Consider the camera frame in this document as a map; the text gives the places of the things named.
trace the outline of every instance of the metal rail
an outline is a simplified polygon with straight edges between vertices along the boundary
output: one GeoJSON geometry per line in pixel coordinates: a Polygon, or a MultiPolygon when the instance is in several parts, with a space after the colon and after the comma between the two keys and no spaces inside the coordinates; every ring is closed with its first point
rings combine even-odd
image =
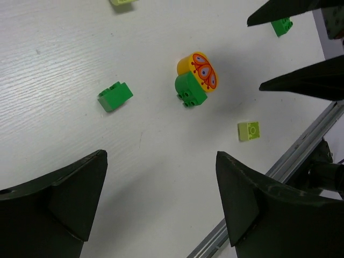
{"type": "MultiPolygon", "coordinates": [[[[286,183],[343,114],[344,102],[332,102],[266,175],[286,183]]],[[[223,219],[187,258],[210,258],[227,239],[226,221],[223,219]]]]}

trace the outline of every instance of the green lego brick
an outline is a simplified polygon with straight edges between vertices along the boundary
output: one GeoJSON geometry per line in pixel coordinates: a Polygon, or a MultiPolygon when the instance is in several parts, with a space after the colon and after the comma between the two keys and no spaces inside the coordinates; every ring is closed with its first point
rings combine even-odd
{"type": "Polygon", "coordinates": [[[111,3],[113,3],[114,5],[121,5],[121,4],[127,4],[127,3],[131,3],[137,0],[111,0],[111,3]]]}
{"type": "Polygon", "coordinates": [[[240,141],[249,141],[260,137],[259,122],[239,123],[240,141]]]}
{"type": "Polygon", "coordinates": [[[278,37],[286,34],[292,27],[293,23],[290,21],[289,18],[284,18],[281,20],[276,20],[271,22],[272,26],[274,27],[274,30],[276,32],[276,35],[278,37]]]}
{"type": "Polygon", "coordinates": [[[98,95],[98,101],[106,112],[111,112],[123,105],[133,96],[126,83],[116,82],[98,95]]]}
{"type": "Polygon", "coordinates": [[[206,93],[203,91],[191,71],[178,76],[175,87],[178,98],[184,102],[186,108],[199,106],[207,99],[206,93]]]}

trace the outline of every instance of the lego brick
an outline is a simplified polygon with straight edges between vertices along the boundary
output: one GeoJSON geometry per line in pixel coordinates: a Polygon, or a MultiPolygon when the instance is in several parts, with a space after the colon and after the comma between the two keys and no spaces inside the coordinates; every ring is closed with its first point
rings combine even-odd
{"type": "Polygon", "coordinates": [[[193,72],[205,92],[212,92],[218,85],[218,76],[209,59],[202,52],[194,52],[183,58],[177,65],[178,75],[193,72]]]}
{"type": "Polygon", "coordinates": [[[111,0],[111,3],[114,5],[121,5],[121,4],[128,4],[134,1],[137,1],[137,0],[111,0]]]}
{"type": "Polygon", "coordinates": [[[191,71],[177,77],[175,88],[178,98],[184,102],[186,108],[201,105],[207,99],[206,93],[191,71]]]}
{"type": "Polygon", "coordinates": [[[98,101],[106,112],[111,112],[133,96],[126,83],[116,82],[98,95],[98,101]]]}
{"type": "Polygon", "coordinates": [[[293,26],[293,23],[292,23],[292,21],[290,21],[289,18],[284,18],[281,20],[272,21],[271,24],[272,24],[272,26],[276,32],[276,35],[278,37],[286,34],[291,29],[291,27],[293,26]]]}
{"type": "Polygon", "coordinates": [[[239,123],[240,141],[250,141],[260,137],[259,122],[239,123]]]}

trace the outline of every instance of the yellow round lego brick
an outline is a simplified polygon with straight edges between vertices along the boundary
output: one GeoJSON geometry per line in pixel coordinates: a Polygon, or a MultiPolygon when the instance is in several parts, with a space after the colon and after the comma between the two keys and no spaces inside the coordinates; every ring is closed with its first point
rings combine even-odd
{"type": "Polygon", "coordinates": [[[212,92],[216,89],[218,76],[205,54],[194,52],[179,61],[177,65],[178,75],[190,71],[205,92],[212,92]]]}

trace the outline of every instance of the yellow lego brick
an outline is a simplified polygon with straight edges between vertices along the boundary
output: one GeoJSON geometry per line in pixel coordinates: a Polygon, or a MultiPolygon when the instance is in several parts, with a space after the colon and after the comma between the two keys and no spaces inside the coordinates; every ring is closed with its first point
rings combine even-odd
{"type": "Polygon", "coordinates": [[[128,4],[134,1],[137,1],[137,0],[111,0],[111,3],[114,5],[121,5],[121,4],[128,4]]]}
{"type": "Polygon", "coordinates": [[[260,137],[259,122],[238,123],[240,141],[250,141],[260,137]]]}

